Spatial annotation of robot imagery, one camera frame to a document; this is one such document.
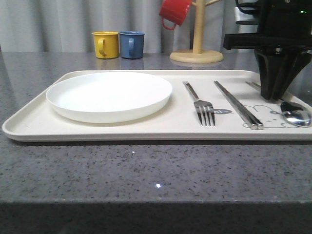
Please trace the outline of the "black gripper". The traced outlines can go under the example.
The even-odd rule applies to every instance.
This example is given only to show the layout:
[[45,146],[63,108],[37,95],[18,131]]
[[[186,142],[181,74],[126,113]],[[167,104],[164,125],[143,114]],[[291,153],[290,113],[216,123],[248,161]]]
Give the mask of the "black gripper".
[[261,96],[278,100],[299,72],[309,64],[312,48],[312,2],[310,0],[236,1],[238,10],[254,20],[240,24],[257,25],[255,33],[226,34],[223,47],[231,49],[275,48],[275,53],[255,49]]

